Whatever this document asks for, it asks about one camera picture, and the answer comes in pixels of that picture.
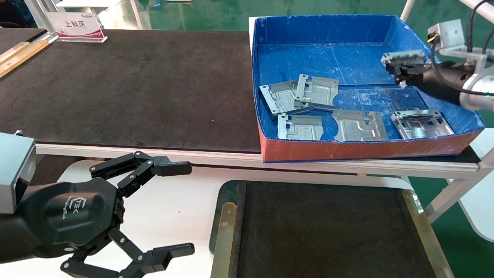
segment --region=green floor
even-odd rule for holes
[[[194,0],[168,3],[163,0],[136,0],[143,29],[248,31],[250,16],[298,14],[396,14],[406,0]],[[470,9],[458,0],[416,0],[408,24],[423,39],[427,29],[442,21],[461,18],[464,27]],[[137,29],[131,0],[123,0],[101,14],[108,29]],[[481,46],[493,25],[477,16],[474,45]],[[494,115],[482,113],[488,127]],[[411,178],[422,204],[427,205],[443,187],[445,180]],[[494,243],[481,239],[471,228],[458,204],[434,224],[446,257],[457,278],[494,277]]]

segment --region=corrugated plastic box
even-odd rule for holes
[[[434,99],[415,87],[395,84],[380,59],[386,52],[430,49],[393,15],[308,15],[257,18],[252,47],[254,98],[264,162],[454,155],[485,128],[480,115]],[[299,74],[339,79],[334,104],[340,109],[381,112],[388,141],[336,141],[331,112],[323,116],[321,141],[278,139],[259,86],[297,80]],[[438,109],[454,135],[401,139],[394,111]]]

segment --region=black work surface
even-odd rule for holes
[[[46,33],[38,28],[0,28],[0,54],[21,42],[32,42]]]
[[[402,191],[248,182],[238,278],[432,278]]]
[[[37,142],[259,151],[248,32],[105,30],[0,82],[0,131]]]

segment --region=paper sign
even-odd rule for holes
[[[94,13],[47,12],[46,15],[61,39],[96,40],[105,38]]]

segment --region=sign holder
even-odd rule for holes
[[[97,15],[85,12],[47,12],[59,42],[102,43],[103,34]]]

